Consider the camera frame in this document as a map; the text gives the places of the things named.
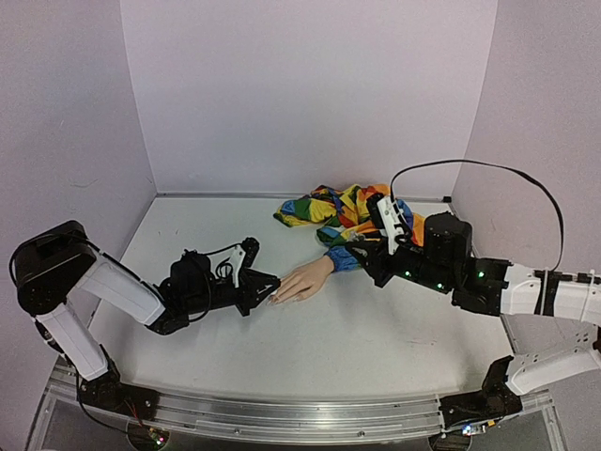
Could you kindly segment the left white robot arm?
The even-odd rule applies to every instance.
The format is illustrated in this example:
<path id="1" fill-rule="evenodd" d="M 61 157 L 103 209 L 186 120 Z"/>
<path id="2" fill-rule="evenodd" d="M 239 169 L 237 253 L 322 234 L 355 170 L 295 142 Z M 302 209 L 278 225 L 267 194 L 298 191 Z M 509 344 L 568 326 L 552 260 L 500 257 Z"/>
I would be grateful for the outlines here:
<path id="1" fill-rule="evenodd" d="M 233 306 L 250 315 L 280 286 L 272 274 L 254 270 L 259 243 L 249 237 L 227 246 L 230 256 L 213 269 L 211 253 L 186 250 L 160 284 L 143 280 L 92 243 L 71 220 L 21 243 L 9 259 L 9 276 L 21 309 L 44 341 L 75 370 L 76 397 L 85 407 L 155 417 L 159 393 L 125 383 L 116 363 L 73 310 L 69 299 L 89 293 L 125 313 L 150 332 L 174 334 L 209 312 Z"/>

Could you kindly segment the clear nail polish bottle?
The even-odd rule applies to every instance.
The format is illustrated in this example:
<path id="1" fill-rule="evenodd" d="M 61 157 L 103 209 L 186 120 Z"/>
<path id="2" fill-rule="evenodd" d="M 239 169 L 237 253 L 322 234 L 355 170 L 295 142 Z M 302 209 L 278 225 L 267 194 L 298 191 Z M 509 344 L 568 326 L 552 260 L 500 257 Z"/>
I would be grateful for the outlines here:
<path id="1" fill-rule="evenodd" d="M 347 242 L 364 241 L 365 236 L 355 230 L 351 230 L 347 237 Z"/>

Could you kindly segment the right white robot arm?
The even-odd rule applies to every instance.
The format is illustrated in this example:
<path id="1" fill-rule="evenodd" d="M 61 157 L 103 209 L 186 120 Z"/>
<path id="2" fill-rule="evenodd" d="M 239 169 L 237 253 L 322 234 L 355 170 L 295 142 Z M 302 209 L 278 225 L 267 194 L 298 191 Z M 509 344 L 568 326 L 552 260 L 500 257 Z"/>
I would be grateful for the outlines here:
<path id="1" fill-rule="evenodd" d="M 492 317 L 533 315 L 600 324 L 600 276 L 590 272 L 536 270 L 506 259 L 475 257 L 472 227 L 450 212 L 424 222 L 424 243 L 414 244 L 382 220 L 379 240 L 347 243 L 346 248 L 382 288 L 400 277 L 440 294 L 452 305 Z M 522 411 L 522 398 L 556 381 L 600 367 L 600 337 L 581 333 L 547 350 L 494 361 L 480 389 L 443 397 L 443 425 L 471 434 L 488 422 Z"/>

